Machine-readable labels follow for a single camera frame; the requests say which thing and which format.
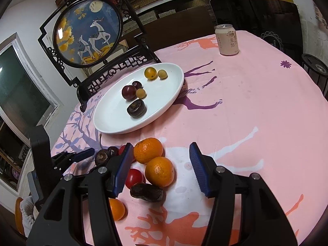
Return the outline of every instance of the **orange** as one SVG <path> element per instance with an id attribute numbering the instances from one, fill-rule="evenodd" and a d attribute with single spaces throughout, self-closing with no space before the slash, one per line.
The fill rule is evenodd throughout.
<path id="1" fill-rule="evenodd" d="M 155 157 L 161 156 L 163 145 L 156 138 L 147 138 L 138 142 L 133 150 L 137 162 L 146 164 Z"/>
<path id="2" fill-rule="evenodd" d="M 125 214 L 125 206 L 119 199 L 109 198 L 109 205 L 114 221 L 120 220 Z"/>
<path id="3" fill-rule="evenodd" d="M 165 157 L 155 157 L 146 165 L 146 179 L 157 187 L 167 187 L 174 180 L 174 167 Z"/>

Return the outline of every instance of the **beverage can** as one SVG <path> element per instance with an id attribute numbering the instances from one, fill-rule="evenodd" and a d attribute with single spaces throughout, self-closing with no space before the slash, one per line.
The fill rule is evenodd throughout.
<path id="1" fill-rule="evenodd" d="M 234 55 L 239 52 L 236 30 L 231 24 L 215 26 L 220 54 Z"/>

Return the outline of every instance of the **purple deer print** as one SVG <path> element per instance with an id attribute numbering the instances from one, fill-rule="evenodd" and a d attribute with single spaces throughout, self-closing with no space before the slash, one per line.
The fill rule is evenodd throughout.
<path id="1" fill-rule="evenodd" d="M 198 66 L 196 68 L 193 68 L 192 70 L 187 71 L 186 73 L 184 73 L 185 78 L 187 77 L 191 77 L 191 76 L 199 76 L 202 74 L 208 74 L 211 73 L 209 71 L 206 72 L 198 72 L 198 73 L 193 73 L 194 71 L 206 66 L 206 65 L 210 65 L 213 61 L 209 62 L 208 64 L 205 65 L 201 65 Z M 219 101 L 217 101 L 215 104 L 209 105 L 209 106 L 200 106 L 200 105 L 196 105 L 194 103 L 192 103 L 190 101 L 190 99 L 187 97 L 187 94 L 189 93 L 197 93 L 198 91 L 200 91 L 201 89 L 204 89 L 206 86 L 208 86 L 209 84 L 211 84 L 212 82 L 214 82 L 214 80 L 217 78 L 217 76 L 214 76 L 213 78 L 211 78 L 211 80 L 206 83 L 205 85 L 203 85 L 200 88 L 196 88 L 196 89 L 186 89 L 185 85 L 186 85 L 186 81 L 184 82 L 184 86 L 181 89 L 181 92 L 178 95 L 178 98 L 174 101 L 174 105 L 178 105 L 178 104 L 182 104 L 185 105 L 187 107 L 188 110 L 195 110 L 195 109 L 213 109 L 215 108 L 217 105 L 221 104 L 223 101 L 222 99 L 220 99 Z"/>

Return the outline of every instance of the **pink tablecloth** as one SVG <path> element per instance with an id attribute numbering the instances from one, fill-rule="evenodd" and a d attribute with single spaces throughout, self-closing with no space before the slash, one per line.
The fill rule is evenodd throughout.
<path id="1" fill-rule="evenodd" d="M 128 214 L 116 222 L 123 246 L 201 244 L 213 201 L 200 192 L 190 164 L 188 147 L 193 141 L 203 154 L 233 173 L 260 173 L 286 212 L 298 243 L 326 208 L 327 101 L 287 55 L 248 32 L 238 31 L 237 36 L 240 53 L 235 56 L 220 55 L 214 35 L 157 51 L 162 62 L 178 64 L 185 72 L 186 83 L 178 99 L 141 130 L 102 135 L 103 146 L 158 138 L 177 175 L 163 204 L 134 199 L 124 187 L 118 198 Z M 63 150 L 100 149 L 92 114 L 109 88 L 88 102 L 85 113 L 76 107 L 53 155 Z M 67 172 L 86 173 L 94 165 L 90 158 L 73 164 Z M 142 164 L 132 167 L 144 171 Z M 92 243 L 87 215 L 86 210 L 86 238 Z M 231 243 L 238 235 L 239 217 L 236 205 Z"/>

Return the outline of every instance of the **moon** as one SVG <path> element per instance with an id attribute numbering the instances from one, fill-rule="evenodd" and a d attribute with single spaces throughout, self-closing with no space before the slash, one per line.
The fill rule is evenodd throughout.
<path id="1" fill-rule="evenodd" d="M 89 8 L 91 12 L 97 13 L 101 10 L 102 6 L 103 6 L 102 1 L 92 1 Z"/>

